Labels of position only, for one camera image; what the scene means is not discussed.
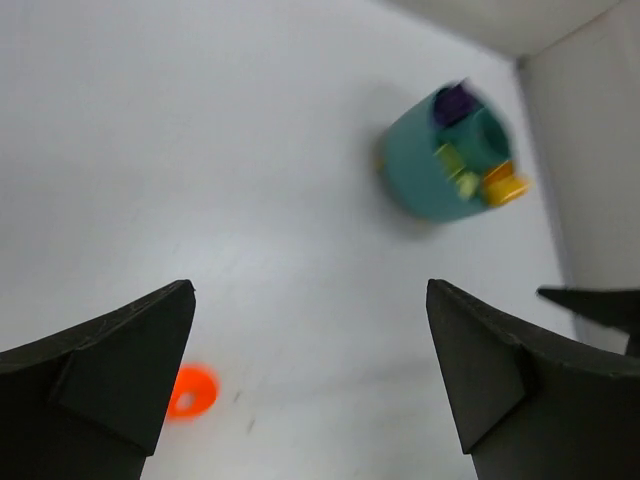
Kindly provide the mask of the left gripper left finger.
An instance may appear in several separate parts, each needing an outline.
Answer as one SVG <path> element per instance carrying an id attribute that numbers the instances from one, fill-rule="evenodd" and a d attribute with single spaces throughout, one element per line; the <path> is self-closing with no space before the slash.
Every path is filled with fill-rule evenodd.
<path id="1" fill-rule="evenodd" d="M 174 281 L 1 354 L 4 479 L 138 479 L 155 453 L 191 331 Z"/>

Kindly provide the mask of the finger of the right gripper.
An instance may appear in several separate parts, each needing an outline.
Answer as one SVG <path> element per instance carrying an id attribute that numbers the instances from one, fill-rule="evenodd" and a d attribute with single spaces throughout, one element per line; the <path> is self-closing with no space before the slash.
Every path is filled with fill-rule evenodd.
<path id="1" fill-rule="evenodd" d="M 588 321 L 628 335 L 626 356 L 639 355 L 639 290 L 540 287 L 537 294 Z"/>

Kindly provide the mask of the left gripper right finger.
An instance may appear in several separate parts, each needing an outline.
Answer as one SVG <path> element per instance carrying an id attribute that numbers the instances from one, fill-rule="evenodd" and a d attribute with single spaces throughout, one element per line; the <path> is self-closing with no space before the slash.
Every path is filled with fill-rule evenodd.
<path id="1" fill-rule="evenodd" d="M 481 479 L 635 479 L 639 355 L 504 313 L 440 279 L 426 311 L 462 451 Z"/>

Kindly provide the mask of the orange lego dish piece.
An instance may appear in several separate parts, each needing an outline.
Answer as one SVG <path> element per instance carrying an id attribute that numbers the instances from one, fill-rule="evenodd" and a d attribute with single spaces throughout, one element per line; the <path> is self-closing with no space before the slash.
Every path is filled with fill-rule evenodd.
<path id="1" fill-rule="evenodd" d="M 167 419 L 182 421 L 200 417 L 214 405 L 218 391 L 218 380 L 211 369 L 201 364 L 182 365 L 167 408 Z"/>

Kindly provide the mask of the yellow orange lego brick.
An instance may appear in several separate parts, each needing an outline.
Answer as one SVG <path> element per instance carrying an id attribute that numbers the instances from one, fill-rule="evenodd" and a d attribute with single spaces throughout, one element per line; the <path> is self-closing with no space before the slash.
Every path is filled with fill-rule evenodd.
<path id="1" fill-rule="evenodd" d="M 512 161 L 506 161 L 485 174 L 482 187 L 487 204 L 500 207 L 526 194 L 530 181 L 516 171 Z"/>

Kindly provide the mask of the green square lego brick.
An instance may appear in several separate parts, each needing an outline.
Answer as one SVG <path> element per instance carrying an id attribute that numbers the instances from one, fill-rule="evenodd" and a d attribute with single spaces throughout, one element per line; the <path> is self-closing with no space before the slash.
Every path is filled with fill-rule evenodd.
<path id="1" fill-rule="evenodd" d="M 455 178 L 465 170 L 463 159 L 450 143 L 440 145 L 434 156 L 442 164 L 442 168 L 448 178 Z"/>

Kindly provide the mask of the dark purple lego brick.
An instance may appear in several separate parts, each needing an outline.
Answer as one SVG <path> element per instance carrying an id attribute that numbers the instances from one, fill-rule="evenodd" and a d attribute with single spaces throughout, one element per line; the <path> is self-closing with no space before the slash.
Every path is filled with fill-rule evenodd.
<path id="1" fill-rule="evenodd" d="M 448 128 L 470 115 L 477 106 L 475 96 L 463 82 L 440 89 L 433 101 L 434 121 L 442 128 Z"/>

